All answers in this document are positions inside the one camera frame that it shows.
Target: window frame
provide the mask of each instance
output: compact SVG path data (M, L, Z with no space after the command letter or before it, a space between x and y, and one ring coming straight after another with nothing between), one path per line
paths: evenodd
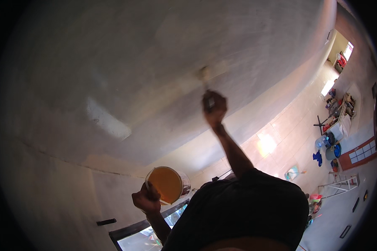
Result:
M168 217L172 213L176 212L179 208L182 208L184 205L188 204L189 201L190 201L190 199L187 199L187 200L183 201L182 203L179 203L179 204L175 205L174 207L171 207L171 208L167 209L166 211L163 211L161 213L162 217L163 218ZM123 251L121 249L120 245L117 243L117 241L119 241L123 238L129 237L133 234L139 233L140 231L144 230L145 228L147 228L149 226L151 226L151 224L145 219L145 220L142 220L142 221L137 222L135 224L132 224L130 226L111 231L111 232L109 232L109 236L110 236L113 244L115 244L116 249L118 251Z

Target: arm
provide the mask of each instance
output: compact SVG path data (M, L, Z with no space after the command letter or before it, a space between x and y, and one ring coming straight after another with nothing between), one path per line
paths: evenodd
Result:
M210 112L205 109L209 98L213 98L215 103ZM227 111L226 98L216 92L208 90L203 98L203 111L206 121L211 126L225 150L227 160L229 161L233 173L240 179L243 173L254 168L254 166L241 148L229 136L221 123Z
M160 212L160 194L150 182L148 182L148 184L150 186L150 190L147 189L147 186L144 183L141 190L137 193L133 193L131 197L133 198L134 205L146 214L147 220L151 224L156 236L158 236L162 244L165 244L171 228L166 223Z

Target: blue cloth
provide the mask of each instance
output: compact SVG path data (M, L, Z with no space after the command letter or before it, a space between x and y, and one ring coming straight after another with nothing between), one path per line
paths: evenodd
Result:
M316 153L313 153L313 159L316 159L318 161L318 166L322 165L322 157L321 157L320 150L318 150L318 152Z

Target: ladder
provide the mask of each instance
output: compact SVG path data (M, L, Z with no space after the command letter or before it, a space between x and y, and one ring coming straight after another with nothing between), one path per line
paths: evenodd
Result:
M357 188L360 184L359 173L357 174L343 174L337 172L329 172L328 175L334 176L334 181L330 184L320 185L324 189L324 198L332 197L341 193L346 193L354 188ZM335 191L327 193L326 188L334 188Z

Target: black t-shirt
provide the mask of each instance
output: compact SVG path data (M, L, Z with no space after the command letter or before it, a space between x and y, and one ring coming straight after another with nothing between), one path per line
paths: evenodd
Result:
M199 250L228 238L266 237L296 250L308 202L295 184L257 169L240 180L203 185L191 198L162 251Z

